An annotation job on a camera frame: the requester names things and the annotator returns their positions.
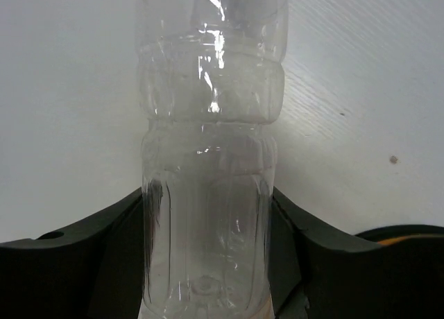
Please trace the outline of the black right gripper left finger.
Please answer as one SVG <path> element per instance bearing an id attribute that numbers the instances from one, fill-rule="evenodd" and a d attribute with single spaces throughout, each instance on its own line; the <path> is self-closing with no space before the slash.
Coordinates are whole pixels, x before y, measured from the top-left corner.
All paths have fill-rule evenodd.
<path id="1" fill-rule="evenodd" d="M 1 244 L 2 318 L 137 318 L 142 193 L 37 239 Z"/>

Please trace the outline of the clear unlabelled plastic bottle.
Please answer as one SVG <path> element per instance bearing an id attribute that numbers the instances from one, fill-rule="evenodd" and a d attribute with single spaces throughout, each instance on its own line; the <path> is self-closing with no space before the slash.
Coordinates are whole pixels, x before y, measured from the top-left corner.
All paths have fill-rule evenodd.
<path id="1" fill-rule="evenodd" d="M 288 0 L 137 0 L 143 318 L 268 318 Z"/>

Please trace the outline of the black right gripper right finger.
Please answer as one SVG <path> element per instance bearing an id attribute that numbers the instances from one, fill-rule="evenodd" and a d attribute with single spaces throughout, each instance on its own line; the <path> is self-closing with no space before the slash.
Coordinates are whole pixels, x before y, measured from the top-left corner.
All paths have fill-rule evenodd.
<path id="1" fill-rule="evenodd" d="M 274 191 L 269 280 L 276 318 L 442 318 L 443 237 L 380 245 Z"/>

